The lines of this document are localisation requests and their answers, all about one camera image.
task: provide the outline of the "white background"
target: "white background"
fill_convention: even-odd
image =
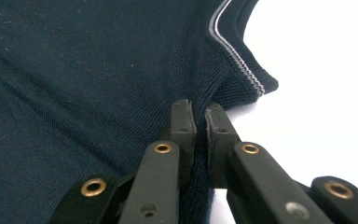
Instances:
[[[307,186],[333,175],[358,188],[358,0],[260,0],[245,44],[280,88],[228,115]],[[235,223],[218,190],[212,224]]]

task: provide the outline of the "gray stripe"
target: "gray stripe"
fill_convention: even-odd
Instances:
[[[234,59],[240,70],[245,74],[245,76],[254,86],[255,90],[257,91],[258,97],[260,97],[264,95],[266,92],[264,90],[264,86],[258,81],[257,77],[255,77],[255,74],[251,71],[248,65],[246,65],[245,61],[243,60],[243,58],[241,58],[240,54],[228,43],[228,41],[225,40],[224,37],[222,37],[222,35],[220,35],[218,30],[218,23],[220,17],[223,14],[223,12],[226,10],[227,6],[231,3],[231,1],[232,0],[223,1],[223,3],[219,6],[219,8],[214,12],[209,22],[209,33],[231,55],[231,57]]]

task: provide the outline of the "metal rivet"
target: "metal rivet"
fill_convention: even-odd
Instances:
[[[170,152],[172,149],[171,145],[169,144],[159,144],[155,146],[155,151],[158,153],[167,153]]]
[[[81,188],[81,193],[86,197],[94,197],[106,189],[106,183],[101,178],[88,180]]]
[[[251,144],[243,145],[241,148],[244,152],[249,154],[257,154],[260,151],[260,148]]]
[[[297,219],[310,218],[310,212],[301,203],[290,202],[286,204],[286,211]]]
[[[351,191],[347,186],[336,182],[328,181],[324,184],[324,188],[334,196],[341,199],[351,199],[353,198],[353,191]]]

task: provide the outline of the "ribbed knit edge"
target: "ribbed knit edge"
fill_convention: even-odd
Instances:
[[[224,0],[220,7],[216,9],[216,12],[220,11],[220,14],[218,14],[220,17],[213,18],[213,24],[217,32],[225,39],[221,41],[226,42],[221,43],[222,47],[226,48],[226,51],[235,51],[229,53],[232,58],[230,60],[241,61],[243,64],[237,63],[237,65],[234,65],[234,69],[254,84],[260,97],[277,90],[279,85],[278,81],[260,66],[255,56],[243,43],[246,22],[249,20],[256,3],[257,0]]]

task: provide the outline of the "navy sweater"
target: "navy sweater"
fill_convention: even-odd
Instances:
[[[180,99],[199,130],[180,222],[207,221],[206,106],[278,88],[243,45],[255,3],[1,0],[0,223],[47,223],[82,177],[136,171]]]

